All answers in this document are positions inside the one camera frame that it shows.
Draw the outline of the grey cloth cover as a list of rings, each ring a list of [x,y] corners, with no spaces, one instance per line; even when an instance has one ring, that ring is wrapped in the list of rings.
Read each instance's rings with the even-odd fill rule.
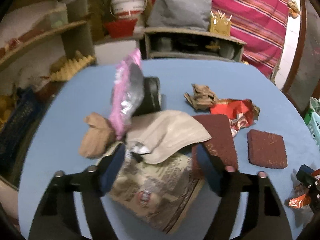
[[[148,27],[173,27],[208,31],[212,0],[155,0]]]

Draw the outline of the red plastic basin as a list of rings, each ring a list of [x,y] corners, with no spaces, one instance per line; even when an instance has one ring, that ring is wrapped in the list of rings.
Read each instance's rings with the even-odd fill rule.
[[[104,22],[104,28],[111,38],[129,37],[133,35],[137,19],[120,19],[112,22]]]

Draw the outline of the green bin with bag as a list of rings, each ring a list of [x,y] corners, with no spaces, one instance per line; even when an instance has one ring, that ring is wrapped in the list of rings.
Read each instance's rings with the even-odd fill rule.
[[[311,97],[309,100],[309,106],[307,107],[307,111],[304,116],[304,122],[306,125],[308,125],[311,120],[311,113],[312,112],[315,112],[319,115],[319,108],[320,108],[319,99]]]

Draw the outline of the white plastic bucket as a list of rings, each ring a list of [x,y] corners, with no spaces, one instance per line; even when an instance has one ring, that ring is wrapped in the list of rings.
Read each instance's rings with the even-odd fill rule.
[[[111,0],[110,12],[115,18],[131,18],[140,15],[147,0]]]

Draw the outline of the light blue laundry basket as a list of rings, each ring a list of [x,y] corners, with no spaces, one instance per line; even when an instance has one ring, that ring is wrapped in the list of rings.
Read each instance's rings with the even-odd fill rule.
[[[310,121],[308,123],[308,129],[316,142],[318,148],[320,148],[320,119],[316,112],[311,112]]]

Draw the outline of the dark blue crate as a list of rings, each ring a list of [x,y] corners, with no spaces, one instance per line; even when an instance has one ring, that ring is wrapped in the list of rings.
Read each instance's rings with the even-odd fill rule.
[[[43,112],[44,104],[28,87],[1,131],[1,157],[10,156],[18,148],[31,123]]]

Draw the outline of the crumpled brown paper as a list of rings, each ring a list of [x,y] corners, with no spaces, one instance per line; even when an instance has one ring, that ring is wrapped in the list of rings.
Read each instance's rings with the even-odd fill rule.
[[[192,84],[193,95],[184,93],[184,98],[197,111],[206,111],[218,102],[217,95],[207,85]]]

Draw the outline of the yellow utensil holder box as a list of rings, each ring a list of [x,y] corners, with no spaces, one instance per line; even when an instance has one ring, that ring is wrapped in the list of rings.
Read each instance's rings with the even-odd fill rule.
[[[219,35],[229,36],[231,34],[231,19],[232,15],[229,17],[222,13],[219,9],[217,11],[211,11],[211,18],[210,18],[210,33],[215,33]]]

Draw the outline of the red crumpled wrapper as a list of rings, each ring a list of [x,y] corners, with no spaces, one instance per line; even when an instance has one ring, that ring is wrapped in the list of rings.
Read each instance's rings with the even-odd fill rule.
[[[220,99],[210,107],[210,113],[226,115],[232,137],[235,137],[240,129],[248,128],[258,120],[260,108],[249,99]]]

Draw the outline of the white cabinet box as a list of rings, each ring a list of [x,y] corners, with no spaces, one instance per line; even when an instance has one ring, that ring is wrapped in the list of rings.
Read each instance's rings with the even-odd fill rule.
[[[110,41],[94,45],[98,65],[119,63],[139,47],[138,40]]]

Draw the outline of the orange snack wrapper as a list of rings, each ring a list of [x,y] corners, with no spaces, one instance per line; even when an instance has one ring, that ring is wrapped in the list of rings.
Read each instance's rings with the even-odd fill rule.
[[[312,175],[319,179],[319,169],[315,170]],[[308,191],[309,189],[300,182],[294,188],[295,196],[288,200],[288,206],[294,209],[300,209],[307,205],[310,206],[311,198],[308,195]]]

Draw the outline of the grey low shelf cabinet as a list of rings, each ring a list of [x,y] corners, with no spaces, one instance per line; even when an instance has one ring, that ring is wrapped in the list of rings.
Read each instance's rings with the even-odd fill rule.
[[[246,42],[208,31],[172,27],[144,29],[147,59],[241,62]]]

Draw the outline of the brown scouring pad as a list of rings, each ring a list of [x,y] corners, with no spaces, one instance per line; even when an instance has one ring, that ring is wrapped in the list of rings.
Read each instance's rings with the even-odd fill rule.
[[[223,114],[193,116],[210,134],[211,139],[203,144],[210,155],[219,157],[223,164],[239,169],[238,158],[229,119]]]
[[[284,169],[288,166],[281,135],[251,129],[247,133],[248,161],[256,166]]]

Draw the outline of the red striped curtain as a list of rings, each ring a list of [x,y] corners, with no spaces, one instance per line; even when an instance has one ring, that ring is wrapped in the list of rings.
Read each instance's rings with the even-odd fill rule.
[[[213,11],[231,16],[231,35],[246,42],[243,60],[270,77],[285,42],[288,0],[211,1]]]

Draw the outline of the small tan crumpled paper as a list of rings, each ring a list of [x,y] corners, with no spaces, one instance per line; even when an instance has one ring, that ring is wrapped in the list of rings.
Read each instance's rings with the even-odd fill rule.
[[[84,118],[89,128],[79,148],[79,154],[85,158],[100,158],[116,140],[115,131],[110,121],[102,115],[92,112]]]

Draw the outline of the pink foil wrapper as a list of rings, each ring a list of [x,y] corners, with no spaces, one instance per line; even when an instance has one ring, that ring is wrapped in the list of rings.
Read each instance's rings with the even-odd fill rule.
[[[131,125],[131,118],[144,99],[142,56],[138,48],[116,65],[109,121],[120,140]]]

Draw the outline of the yellow egg tray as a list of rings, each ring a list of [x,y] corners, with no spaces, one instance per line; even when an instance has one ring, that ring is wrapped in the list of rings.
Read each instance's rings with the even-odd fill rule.
[[[49,79],[53,82],[67,82],[82,69],[94,63],[95,59],[95,55],[84,56],[79,50],[72,59],[62,56],[50,66]]]

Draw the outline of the beige cloth rag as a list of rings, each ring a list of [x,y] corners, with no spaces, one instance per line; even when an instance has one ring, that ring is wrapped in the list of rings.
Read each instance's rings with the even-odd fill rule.
[[[133,117],[126,145],[129,150],[139,149],[144,162],[159,164],[182,148],[211,138],[189,114],[166,110]]]

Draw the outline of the dirty printed paper bag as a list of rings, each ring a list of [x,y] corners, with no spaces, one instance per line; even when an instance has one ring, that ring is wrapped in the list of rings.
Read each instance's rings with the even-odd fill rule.
[[[191,170],[191,158],[175,153],[160,164],[137,161],[125,150],[124,161],[107,195],[149,226],[175,232],[204,185]]]

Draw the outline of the black cup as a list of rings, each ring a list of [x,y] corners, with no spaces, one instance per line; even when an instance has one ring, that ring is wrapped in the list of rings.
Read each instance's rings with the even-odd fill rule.
[[[160,79],[155,76],[144,79],[144,98],[133,116],[159,112],[162,109]]]

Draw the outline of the brown framed door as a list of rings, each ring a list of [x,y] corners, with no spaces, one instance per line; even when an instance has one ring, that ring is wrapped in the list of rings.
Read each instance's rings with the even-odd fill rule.
[[[300,5],[297,48],[282,93],[304,116],[309,99],[319,98],[319,1],[300,0]]]

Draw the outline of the wooden wall shelf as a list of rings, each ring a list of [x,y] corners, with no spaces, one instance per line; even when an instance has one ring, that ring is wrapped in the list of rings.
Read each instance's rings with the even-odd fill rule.
[[[94,55],[87,0],[12,0],[1,12],[1,94],[47,76],[62,56]]]

